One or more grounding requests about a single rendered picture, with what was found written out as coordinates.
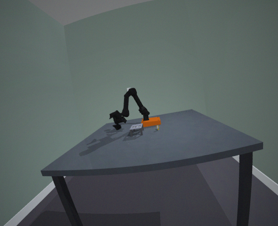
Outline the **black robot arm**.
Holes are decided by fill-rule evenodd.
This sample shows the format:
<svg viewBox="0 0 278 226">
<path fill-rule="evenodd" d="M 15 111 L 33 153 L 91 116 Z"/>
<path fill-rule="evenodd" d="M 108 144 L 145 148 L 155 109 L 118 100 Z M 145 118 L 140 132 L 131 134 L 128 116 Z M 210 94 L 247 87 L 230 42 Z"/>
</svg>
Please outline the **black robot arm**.
<svg viewBox="0 0 278 226">
<path fill-rule="evenodd" d="M 143 121 L 147 121 L 149 120 L 149 114 L 150 112 L 146 109 L 146 107 L 144 107 L 140 101 L 140 99 L 137 96 L 137 91 L 135 88 L 130 88 L 126 94 L 124 95 L 124 108 L 122 110 L 122 113 L 119 113 L 118 110 L 116 110 L 113 113 L 113 116 L 118 120 L 119 123 L 126 123 L 126 119 L 124 117 L 128 117 L 129 116 L 129 110 L 128 110 L 128 105 L 129 105 L 129 96 L 133 96 L 133 98 L 135 99 L 138 107 L 139 107 L 139 112 L 143 115 L 144 120 Z"/>
</svg>

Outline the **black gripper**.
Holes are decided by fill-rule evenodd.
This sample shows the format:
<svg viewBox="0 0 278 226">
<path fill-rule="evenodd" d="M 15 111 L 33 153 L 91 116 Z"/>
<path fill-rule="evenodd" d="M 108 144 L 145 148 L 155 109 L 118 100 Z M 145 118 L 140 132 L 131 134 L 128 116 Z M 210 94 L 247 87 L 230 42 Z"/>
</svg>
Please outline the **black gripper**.
<svg viewBox="0 0 278 226">
<path fill-rule="evenodd" d="M 116 124 L 116 125 L 113 125 L 113 126 L 116 128 L 116 130 L 119 130 L 121 128 L 121 126 L 119 125 L 118 120 L 113 116 L 113 113 L 110 114 L 110 118 L 109 119 L 111 119 L 111 118 L 114 119 L 114 122 Z"/>
</svg>

